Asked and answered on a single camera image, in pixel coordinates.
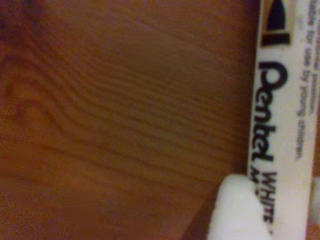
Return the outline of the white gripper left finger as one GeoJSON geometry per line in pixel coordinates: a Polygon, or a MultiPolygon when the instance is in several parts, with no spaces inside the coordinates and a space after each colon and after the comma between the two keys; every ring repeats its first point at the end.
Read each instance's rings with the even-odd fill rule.
{"type": "Polygon", "coordinates": [[[230,174],[221,183],[208,225],[208,240],[271,240],[255,186],[245,175],[230,174]]]}

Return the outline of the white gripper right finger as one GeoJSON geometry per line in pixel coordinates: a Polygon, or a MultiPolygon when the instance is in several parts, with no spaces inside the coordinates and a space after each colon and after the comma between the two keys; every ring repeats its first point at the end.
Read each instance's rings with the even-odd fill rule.
{"type": "Polygon", "coordinates": [[[309,222],[320,222],[320,177],[312,178],[310,206],[309,206],[309,222]]]}

